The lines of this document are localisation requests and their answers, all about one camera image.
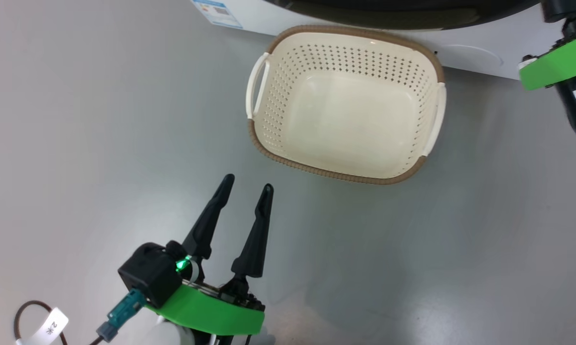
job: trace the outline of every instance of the perforated basket wall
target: perforated basket wall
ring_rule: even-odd
[[[376,40],[379,44],[366,46],[341,36]],[[268,75],[262,86],[256,116],[250,120],[254,144],[268,157],[281,163],[338,179],[372,184],[391,184],[413,175],[424,163],[424,150],[435,122],[439,84],[443,85],[443,71],[435,55],[419,44],[384,33],[351,28],[301,26],[279,35],[268,49]],[[417,125],[410,139],[409,149],[401,155],[397,169],[387,176],[367,177],[354,171],[324,169],[308,157],[290,150],[286,142],[288,111],[295,95],[294,87],[312,72],[328,71],[358,74],[383,83],[400,85],[415,98]]]

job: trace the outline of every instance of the green panel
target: green panel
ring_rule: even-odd
[[[541,56],[520,70],[520,80],[527,90],[573,77],[576,77],[576,40]]]
[[[182,285],[159,310],[146,307],[172,323],[217,335],[258,334],[265,313],[228,304]]]

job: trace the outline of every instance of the basket bottom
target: basket bottom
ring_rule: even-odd
[[[317,71],[301,78],[295,90],[285,133],[293,160],[382,179],[402,174],[411,167],[406,162],[417,160],[410,150],[418,107],[408,88],[358,74]]]

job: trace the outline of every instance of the green led light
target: green led light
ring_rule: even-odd
[[[175,265],[177,266],[177,268],[175,269],[175,271],[176,272],[183,271],[186,267],[188,267],[189,262],[190,262],[190,257],[186,257],[185,259],[176,262]]]

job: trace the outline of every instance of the energy label sticker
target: energy label sticker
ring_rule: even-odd
[[[210,0],[192,0],[192,2],[212,24],[228,26],[229,28],[243,28],[222,2]]]

